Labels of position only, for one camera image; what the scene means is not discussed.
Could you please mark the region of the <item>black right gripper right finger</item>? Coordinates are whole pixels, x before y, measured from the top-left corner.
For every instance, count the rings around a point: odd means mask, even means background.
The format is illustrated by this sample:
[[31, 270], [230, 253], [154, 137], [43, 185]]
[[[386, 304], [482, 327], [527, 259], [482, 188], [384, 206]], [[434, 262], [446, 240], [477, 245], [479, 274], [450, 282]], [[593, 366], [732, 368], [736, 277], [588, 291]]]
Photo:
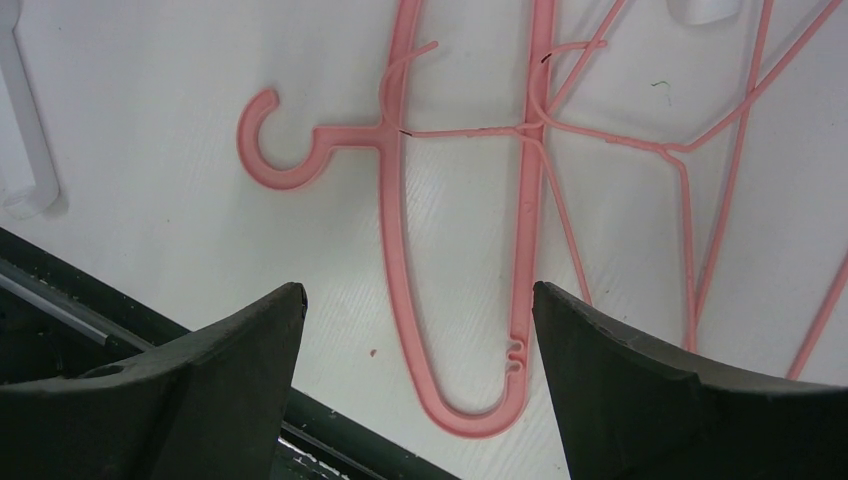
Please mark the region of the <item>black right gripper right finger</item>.
[[549, 282], [536, 338], [574, 479], [843, 479], [847, 391], [726, 365]]

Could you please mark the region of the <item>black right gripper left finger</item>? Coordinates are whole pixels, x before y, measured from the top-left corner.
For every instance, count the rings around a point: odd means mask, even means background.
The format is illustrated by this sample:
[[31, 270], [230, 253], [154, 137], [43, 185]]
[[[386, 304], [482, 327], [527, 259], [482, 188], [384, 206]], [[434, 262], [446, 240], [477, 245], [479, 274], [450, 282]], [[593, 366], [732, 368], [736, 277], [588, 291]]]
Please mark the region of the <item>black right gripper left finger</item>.
[[1, 389], [5, 479], [266, 479], [307, 312], [284, 284], [79, 377]]

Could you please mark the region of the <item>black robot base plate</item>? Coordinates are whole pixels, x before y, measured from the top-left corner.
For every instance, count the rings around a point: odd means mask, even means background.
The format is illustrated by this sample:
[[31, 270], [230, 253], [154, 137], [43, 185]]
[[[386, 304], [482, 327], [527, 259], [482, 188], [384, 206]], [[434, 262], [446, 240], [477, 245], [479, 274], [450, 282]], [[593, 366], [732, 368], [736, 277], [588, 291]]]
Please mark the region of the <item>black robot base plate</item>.
[[[1, 389], [76, 378], [192, 332], [2, 233]], [[446, 477], [444, 470], [332, 412], [292, 384], [269, 477], [282, 470], [306, 479]]]

